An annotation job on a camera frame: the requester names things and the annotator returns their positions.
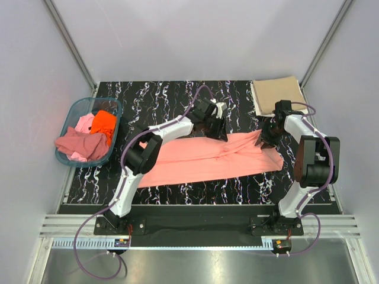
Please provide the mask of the salmon pink t shirt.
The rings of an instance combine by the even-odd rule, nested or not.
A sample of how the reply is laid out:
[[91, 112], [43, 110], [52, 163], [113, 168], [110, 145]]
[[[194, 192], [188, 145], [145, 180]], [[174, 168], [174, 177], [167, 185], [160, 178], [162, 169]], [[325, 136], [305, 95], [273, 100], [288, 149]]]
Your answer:
[[144, 175], [139, 188], [282, 170], [284, 161], [276, 149], [262, 149], [255, 144], [259, 135], [259, 130], [231, 133], [227, 142], [206, 137], [172, 140], [161, 147], [155, 166]]

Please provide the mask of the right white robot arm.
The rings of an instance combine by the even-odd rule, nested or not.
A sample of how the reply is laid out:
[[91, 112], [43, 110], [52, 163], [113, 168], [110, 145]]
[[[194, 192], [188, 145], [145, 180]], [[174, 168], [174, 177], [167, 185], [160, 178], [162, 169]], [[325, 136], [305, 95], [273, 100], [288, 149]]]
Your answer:
[[304, 114], [292, 109], [298, 102], [280, 100], [275, 103], [273, 119], [265, 120], [256, 145], [262, 149], [272, 149], [281, 137], [290, 135], [298, 143], [294, 164], [295, 181], [285, 197], [275, 206], [265, 221], [253, 225], [265, 233], [284, 235], [295, 228], [301, 228], [300, 217], [308, 202], [338, 179], [340, 140], [317, 130]]

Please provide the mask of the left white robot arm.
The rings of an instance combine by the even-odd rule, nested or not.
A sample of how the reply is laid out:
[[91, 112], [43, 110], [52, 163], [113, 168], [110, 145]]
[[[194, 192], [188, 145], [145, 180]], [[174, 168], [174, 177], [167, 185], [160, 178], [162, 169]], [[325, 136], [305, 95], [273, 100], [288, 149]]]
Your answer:
[[159, 125], [142, 129], [129, 139], [121, 155], [121, 176], [109, 208], [103, 212], [107, 227], [122, 234], [128, 226], [134, 194], [145, 174], [155, 166], [160, 149], [166, 143], [193, 132], [207, 138], [227, 141], [227, 106], [215, 99], [192, 104], [182, 115]]

